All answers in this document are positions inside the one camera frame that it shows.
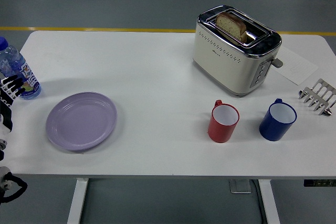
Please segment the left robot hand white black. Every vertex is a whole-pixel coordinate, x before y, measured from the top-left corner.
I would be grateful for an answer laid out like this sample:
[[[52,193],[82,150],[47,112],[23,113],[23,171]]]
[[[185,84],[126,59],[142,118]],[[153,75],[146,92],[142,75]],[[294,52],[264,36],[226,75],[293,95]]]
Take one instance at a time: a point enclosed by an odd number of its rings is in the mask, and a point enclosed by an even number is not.
[[[18,75],[6,77],[1,80],[1,141],[5,142],[8,134],[12,131],[12,105],[14,100],[21,95],[23,79]]]

